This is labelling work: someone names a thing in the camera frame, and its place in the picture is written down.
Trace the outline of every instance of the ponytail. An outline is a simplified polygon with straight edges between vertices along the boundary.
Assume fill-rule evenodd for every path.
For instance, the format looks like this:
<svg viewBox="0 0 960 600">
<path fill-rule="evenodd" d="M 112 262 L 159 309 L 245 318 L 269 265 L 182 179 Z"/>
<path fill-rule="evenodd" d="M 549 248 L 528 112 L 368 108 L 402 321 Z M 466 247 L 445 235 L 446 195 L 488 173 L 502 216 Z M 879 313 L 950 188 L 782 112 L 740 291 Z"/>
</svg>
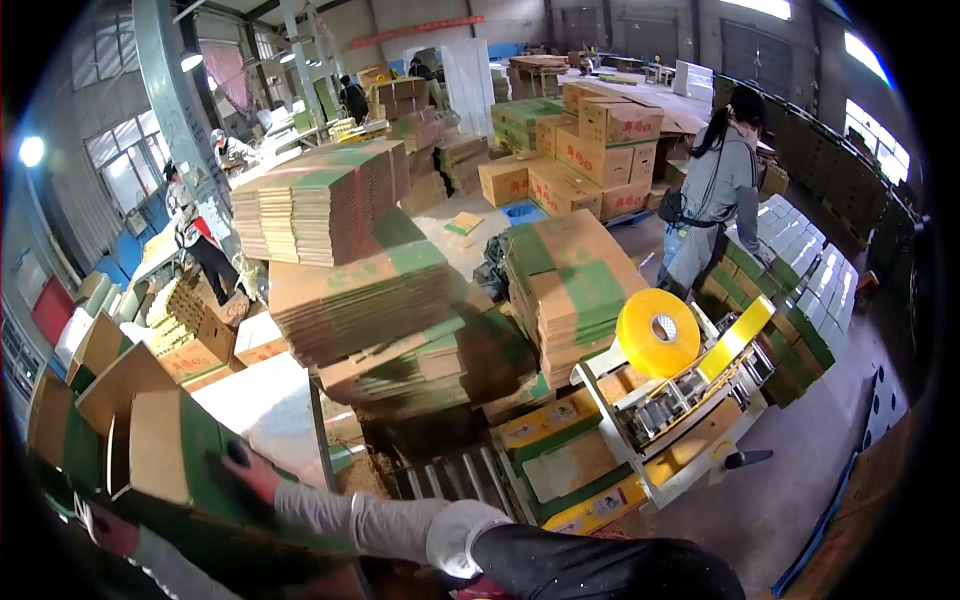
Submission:
<svg viewBox="0 0 960 600">
<path fill-rule="evenodd" d="M 690 149 L 691 156 L 694 158 L 700 158 L 707 153 L 707 150 L 713 147 L 717 140 L 719 140 L 721 143 L 723 142 L 723 139 L 727 136 L 727 126 L 729 124 L 730 115 L 730 105 L 720 107 L 713 113 L 713 116 L 710 117 L 710 122 L 707 125 L 707 131 L 704 133 L 704 141 L 701 142 L 699 146 Z"/>
</svg>

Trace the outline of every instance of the sticker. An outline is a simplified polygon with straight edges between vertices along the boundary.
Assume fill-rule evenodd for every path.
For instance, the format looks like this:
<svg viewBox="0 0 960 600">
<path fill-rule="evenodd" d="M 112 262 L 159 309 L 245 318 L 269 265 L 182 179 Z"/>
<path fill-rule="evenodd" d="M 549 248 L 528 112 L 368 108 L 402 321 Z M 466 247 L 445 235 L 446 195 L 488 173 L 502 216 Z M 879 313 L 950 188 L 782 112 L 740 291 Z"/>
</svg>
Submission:
<svg viewBox="0 0 960 600">
<path fill-rule="evenodd" d="M 528 438 L 534 433 L 533 425 L 529 423 L 524 423 L 517 429 L 512 431 L 507 431 L 503 434 L 504 438 L 510 438 L 511 440 L 522 440 L 523 438 Z"/>
<path fill-rule="evenodd" d="M 584 528 L 584 520 L 577 517 L 572 521 L 568 521 L 561 525 L 560 527 L 554 527 L 551 531 L 555 531 L 558 534 L 572 534 L 575 531 L 580 531 Z"/>
<path fill-rule="evenodd" d="M 604 494 L 603 496 L 593 500 L 593 511 L 603 518 L 607 515 L 610 515 L 627 505 L 627 496 L 623 493 L 622 488 L 617 488 L 610 493 Z"/>
<path fill-rule="evenodd" d="M 546 422 L 547 425 L 556 427 L 557 425 L 575 420 L 578 414 L 577 407 L 574 406 L 572 402 L 563 402 L 547 411 Z"/>
</svg>

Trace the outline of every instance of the woman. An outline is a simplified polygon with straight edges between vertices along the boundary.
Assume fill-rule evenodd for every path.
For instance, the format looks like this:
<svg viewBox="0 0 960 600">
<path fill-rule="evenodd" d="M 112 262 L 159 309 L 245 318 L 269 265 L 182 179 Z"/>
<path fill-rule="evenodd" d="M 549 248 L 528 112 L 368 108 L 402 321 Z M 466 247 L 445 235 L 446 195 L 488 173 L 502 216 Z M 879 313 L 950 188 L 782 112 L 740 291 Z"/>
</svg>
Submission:
<svg viewBox="0 0 960 600">
<path fill-rule="evenodd" d="M 168 184 L 167 214 L 172 221 L 176 222 L 177 241 L 193 256 L 194 260 L 200 263 L 200 268 L 204 270 L 217 303 L 223 306 L 229 297 L 220 285 L 220 276 L 223 276 L 230 288 L 235 288 L 239 275 L 230 265 L 223 251 L 207 239 L 210 237 L 210 229 L 206 226 L 204 218 L 198 214 L 197 207 L 193 204 L 190 192 L 180 178 L 173 160 L 167 162 L 163 168 L 163 175 Z"/>
<path fill-rule="evenodd" d="M 685 300 L 718 249 L 724 222 L 734 214 L 744 248 L 769 264 L 766 249 L 756 240 L 756 141 L 764 117 L 763 99 L 739 85 L 730 103 L 697 132 L 680 191 L 683 215 L 677 223 L 667 223 L 663 236 L 659 288 Z"/>
</svg>

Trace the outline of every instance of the red banner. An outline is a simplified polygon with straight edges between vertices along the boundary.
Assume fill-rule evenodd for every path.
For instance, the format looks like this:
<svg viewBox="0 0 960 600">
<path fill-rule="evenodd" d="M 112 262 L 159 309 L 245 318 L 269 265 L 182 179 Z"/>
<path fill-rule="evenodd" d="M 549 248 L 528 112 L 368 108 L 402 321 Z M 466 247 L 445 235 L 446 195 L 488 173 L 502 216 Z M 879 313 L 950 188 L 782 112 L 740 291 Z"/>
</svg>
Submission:
<svg viewBox="0 0 960 600">
<path fill-rule="evenodd" d="M 443 21 L 433 21 L 432 23 L 421 23 L 419 25 L 413 25 L 411 27 L 401 27 L 400 29 L 392 29 L 389 32 L 381 32 L 375 36 L 364 36 L 358 37 L 353 40 L 349 46 L 348 50 L 353 50 L 354 48 L 362 48 L 363 46 L 369 46 L 371 44 L 378 44 L 381 41 L 386 41 L 388 39 L 393 39 L 394 37 L 404 37 L 412 36 L 413 34 L 422 34 L 423 32 L 432 32 L 438 29 L 447 29 L 449 27 L 463 27 L 464 25 L 473 25 L 474 23 L 483 23 L 484 17 L 482 14 L 477 16 L 465 16 L 459 19 L 444 19 Z"/>
</svg>

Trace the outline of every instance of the lamp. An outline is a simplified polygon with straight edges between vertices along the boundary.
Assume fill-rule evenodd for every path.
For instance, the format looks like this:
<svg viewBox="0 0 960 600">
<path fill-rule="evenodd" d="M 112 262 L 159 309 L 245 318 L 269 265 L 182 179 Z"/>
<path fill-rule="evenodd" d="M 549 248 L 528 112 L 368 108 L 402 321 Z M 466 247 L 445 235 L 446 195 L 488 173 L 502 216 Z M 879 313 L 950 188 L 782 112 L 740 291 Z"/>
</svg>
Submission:
<svg viewBox="0 0 960 600">
<path fill-rule="evenodd" d="M 204 56 L 196 52 L 184 52 L 180 55 L 180 68 L 184 73 L 204 61 Z"/>
<path fill-rule="evenodd" d="M 20 144 L 20 160 L 28 167 L 36 167 L 43 158 L 43 140 L 39 137 L 31 136 L 23 140 Z"/>
</svg>

